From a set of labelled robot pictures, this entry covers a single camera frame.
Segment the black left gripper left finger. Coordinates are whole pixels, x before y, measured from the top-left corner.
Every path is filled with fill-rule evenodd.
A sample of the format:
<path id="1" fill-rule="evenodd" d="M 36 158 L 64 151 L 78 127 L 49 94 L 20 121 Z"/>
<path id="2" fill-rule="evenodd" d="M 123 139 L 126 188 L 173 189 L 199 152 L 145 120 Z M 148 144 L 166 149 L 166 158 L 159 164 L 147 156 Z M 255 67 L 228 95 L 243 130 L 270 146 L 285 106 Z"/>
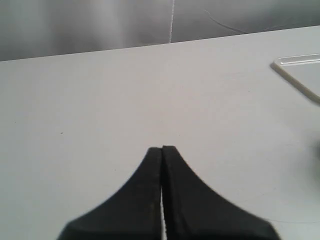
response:
<path id="1" fill-rule="evenodd" d="M 160 240 L 162 150 L 151 147 L 130 179 L 108 200 L 70 221 L 60 240 Z"/>

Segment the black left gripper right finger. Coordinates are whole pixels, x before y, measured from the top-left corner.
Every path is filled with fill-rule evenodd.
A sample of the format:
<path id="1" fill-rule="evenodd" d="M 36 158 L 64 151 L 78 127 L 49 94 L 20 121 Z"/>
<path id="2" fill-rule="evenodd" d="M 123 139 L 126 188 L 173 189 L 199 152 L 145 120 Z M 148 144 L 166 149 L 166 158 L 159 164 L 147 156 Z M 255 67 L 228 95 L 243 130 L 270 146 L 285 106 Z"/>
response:
<path id="1" fill-rule="evenodd" d="M 266 220 L 204 183 L 174 146 L 162 147 L 162 202 L 169 240 L 278 240 Z"/>

